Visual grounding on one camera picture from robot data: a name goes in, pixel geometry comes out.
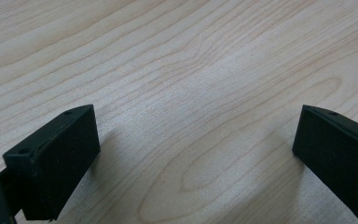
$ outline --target wood grain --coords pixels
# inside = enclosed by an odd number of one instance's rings
[[[85,104],[57,223],[358,223],[291,152],[302,105],[358,121],[358,1],[1,0],[0,170]]]

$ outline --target light wood tabletop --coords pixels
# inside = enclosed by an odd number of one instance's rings
[[[356,0],[0,0],[0,171],[87,104],[56,223],[358,223],[292,153],[302,105],[358,122]]]

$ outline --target black object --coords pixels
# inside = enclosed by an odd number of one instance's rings
[[[293,153],[358,217],[358,123],[304,105]]]
[[[100,152],[92,105],[63,112],[4,154],[0,223],[57,219]]]

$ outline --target wood grain pattern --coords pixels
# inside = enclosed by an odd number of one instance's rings
[[[358,223],[291,152],[303,104],[358,121],[358,1],[1,0],[0,170],[84,104],[57,223]]]

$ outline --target wooden table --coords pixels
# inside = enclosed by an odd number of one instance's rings
[[[0,171],[86,104],[57,223],[358,223],[291,151],[302,105],[358,121],[358,1],[1,0]]]

